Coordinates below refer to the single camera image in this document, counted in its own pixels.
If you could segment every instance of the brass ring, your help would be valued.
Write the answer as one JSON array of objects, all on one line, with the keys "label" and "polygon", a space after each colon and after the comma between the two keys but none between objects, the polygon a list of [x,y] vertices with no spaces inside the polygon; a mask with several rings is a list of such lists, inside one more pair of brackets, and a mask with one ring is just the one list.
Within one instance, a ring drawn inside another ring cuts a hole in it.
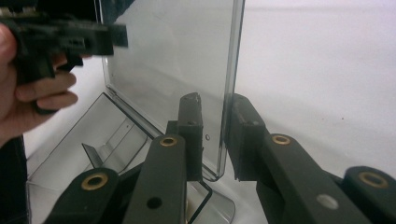
[{"label": "brass ring", "polygon": [[173,137],[165,137],[161,139],[161,146],[163,147],[172,147],[177,143],[177,139]]},{"label": "brass ring", "polygon": [[389,187],[388,181],[384,177],[373,172],[361,172],[359,179],[376,189],[387,189]]},{"label": "brass ring", "polygon": [[81,183],[81,187],[85,190],[96,190],[104,186],[108,181],[105,173],[96,173],[87,176]]},{"label": "brass ring", "polygon": [[291,143],[290,139],[284,135],[274,135],[272,137],[273,142],[277,143],[278,145],[286,146]]}]

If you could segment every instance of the transparent plastic panel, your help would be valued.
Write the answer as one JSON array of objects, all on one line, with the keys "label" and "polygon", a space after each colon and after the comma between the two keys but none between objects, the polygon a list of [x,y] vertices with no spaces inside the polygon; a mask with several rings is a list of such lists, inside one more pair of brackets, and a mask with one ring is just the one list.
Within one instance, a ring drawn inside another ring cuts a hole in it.
[{"label": "transparent plastic panel", "polygon": [[198,92],[204,120],[204,176],[224,172],[228,116],[243,0],[101,1],[104,23],[127,26],[128,48],[105,60],[106,84],[161,132],[181,96]]},{"label": "transparent plastic panel", "polygon": [[235,215],[235,203],[204,181],[188,182],[187,203],[186,219],[189,224],[229,224]]},{"label": "transparent plastic panel", "polygon": [[93,168],[93,148],[100,167],[119,174],[146,158],[151,139],[132,118],[102,94],[61,143],[30,176],[27,188],[31,223],[42,223],[71,181]]}]

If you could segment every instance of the finger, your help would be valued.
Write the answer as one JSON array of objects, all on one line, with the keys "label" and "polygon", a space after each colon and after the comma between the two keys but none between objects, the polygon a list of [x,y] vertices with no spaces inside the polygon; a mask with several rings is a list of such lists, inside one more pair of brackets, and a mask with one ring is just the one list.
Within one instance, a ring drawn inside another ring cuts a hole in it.
[{"label": "finger", "polygon": [[17,87],[16,96],[22,102],[31,102],[38,98],[67,91],[75,83],[76,77],[73,74],[57,72],[55,78],[43,78]]},{"label": "finger", "polygon": [[17,70],[10,63],[0,70],[0,119],[4,118],[14,104],[14,92],[17,86]]},{"label": "finger", "polygon": [[82,59],[90,59],[92,57],[92,55],[90,54],[80,54],[79,55]]},{"label": "finger", "polygon": [[0,23],[0,64],[6,65],[17,53],[17,41],[9,29]]},{"label": "finger", "polygon": [[51,95],[37,100],[38,107],[42,109],[57,110],[75,104],[78,97],[71,91],[61,94]]}]

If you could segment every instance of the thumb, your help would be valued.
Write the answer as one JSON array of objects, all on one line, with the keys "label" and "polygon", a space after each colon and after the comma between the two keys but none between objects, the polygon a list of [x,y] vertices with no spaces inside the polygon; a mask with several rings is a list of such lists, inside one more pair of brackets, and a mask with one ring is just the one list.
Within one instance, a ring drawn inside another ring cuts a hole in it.
[{"label": "thumb", "polygon": [[14,59],[17,53],[17,42],[9,29],[0,23],[0,69]]}]

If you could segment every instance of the white backdrop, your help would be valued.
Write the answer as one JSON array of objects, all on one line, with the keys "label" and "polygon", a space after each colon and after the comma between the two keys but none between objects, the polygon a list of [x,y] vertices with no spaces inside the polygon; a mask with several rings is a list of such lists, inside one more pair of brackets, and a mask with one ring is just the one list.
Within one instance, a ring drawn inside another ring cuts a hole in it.
[{"label": "white backdrop", "polygon": [[[325,170],[368,165],[396,176],[396,2],[247,0],[235,91],[271,133],[297,139]],[[75,69],[79,102],[25,135],[27,155],[54,148],[103,91],[101,61]],[[265,223],[254,183],[228,162],[214,188],[234,223]]]}]

